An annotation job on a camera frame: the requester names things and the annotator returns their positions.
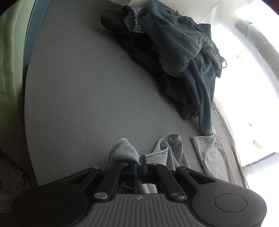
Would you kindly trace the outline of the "grey sweatpants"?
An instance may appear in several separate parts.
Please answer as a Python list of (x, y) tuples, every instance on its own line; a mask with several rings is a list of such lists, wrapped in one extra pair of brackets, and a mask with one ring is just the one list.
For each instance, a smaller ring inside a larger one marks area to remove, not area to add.
[[(214, 133), (211, 136), (191, 136), (190, 139), (204, 173), (234, 184), (235, 179), (222, 138)], [(178, 134), (159, 139), (153, 151), (145, 155), (145, 158), (148, 164), (162, 164), (172, 171), (179, 166), (191, 167), (183, 151), (183, 141)], [(108, 161), (110, 166), (122, 162), (140, 164), (140, 155), (126, 138), (122, 138), (110, 151)]]

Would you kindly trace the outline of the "black garment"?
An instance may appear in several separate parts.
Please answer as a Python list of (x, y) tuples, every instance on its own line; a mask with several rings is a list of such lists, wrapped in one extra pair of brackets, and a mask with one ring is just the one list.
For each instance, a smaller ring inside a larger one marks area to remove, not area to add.
[(198, 116), (184, 79), (167, 74), (159, 62), (155, 44), (146, 33), (129, 31), (124, 23), (128, 6), (123, 9), (108, 9), (101, 15), (101, 24), (112, 32), (119, 45), (130, 58), (142, 66), (156, 81), (159, 90), (175, 104), (183, 119)]

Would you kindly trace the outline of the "white printed curtain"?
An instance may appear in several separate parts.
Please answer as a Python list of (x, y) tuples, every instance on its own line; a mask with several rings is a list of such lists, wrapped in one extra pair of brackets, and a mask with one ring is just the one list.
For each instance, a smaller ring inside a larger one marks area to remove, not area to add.
[(205, 1), (200, 21), (226, 59), (215, 106), (251, 188), (278, 174), (278, 14), (264, 1)]

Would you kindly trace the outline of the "dark blue denim garment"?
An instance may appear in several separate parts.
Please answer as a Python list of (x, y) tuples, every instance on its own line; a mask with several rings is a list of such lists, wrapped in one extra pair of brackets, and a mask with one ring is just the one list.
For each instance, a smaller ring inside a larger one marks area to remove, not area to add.
[(160, 1), (148, 3), (139, 24), (156, 45), (162, 69), (184, 78), (198, 112), (201, 133), (212, 135), (215, 80), (221, 76), (224, 58), (211, 39), (210, 24), (197, 24)]

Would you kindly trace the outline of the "grey striped garment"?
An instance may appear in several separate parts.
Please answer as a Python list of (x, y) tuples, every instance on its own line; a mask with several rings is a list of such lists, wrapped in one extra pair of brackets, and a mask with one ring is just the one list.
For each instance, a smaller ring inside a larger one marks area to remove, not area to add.
[(128, 7), (126, 9), (126, 12), (128, 13), (124, 19), (124, 24), (126, 28), (130, 32), (144, 33), (143, 29), (139, 24), (139, 19), (143, 16), (145, 9), (141, 7)]

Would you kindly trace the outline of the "green fabric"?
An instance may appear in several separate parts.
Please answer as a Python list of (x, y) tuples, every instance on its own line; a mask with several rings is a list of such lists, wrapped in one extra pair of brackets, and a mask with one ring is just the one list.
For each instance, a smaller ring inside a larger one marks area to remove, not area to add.
[(22, 104), (23, 57), (27, 27), (35, 1), (16, 1), (1, 15), (1, 104)]

